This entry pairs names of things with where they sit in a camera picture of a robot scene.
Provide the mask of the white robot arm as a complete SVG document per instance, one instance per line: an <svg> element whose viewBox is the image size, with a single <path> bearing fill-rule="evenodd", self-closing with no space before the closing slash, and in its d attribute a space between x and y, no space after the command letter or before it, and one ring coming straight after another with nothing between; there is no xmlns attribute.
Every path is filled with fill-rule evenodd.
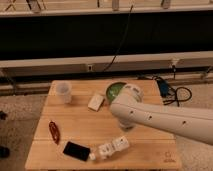
<svg viewBox="0 0 213 171"><path fill-rule="evenodd" d="M147 104L141 88L125 84L110 104L123 127L141 124L213 145L213 110Z"/></svg>

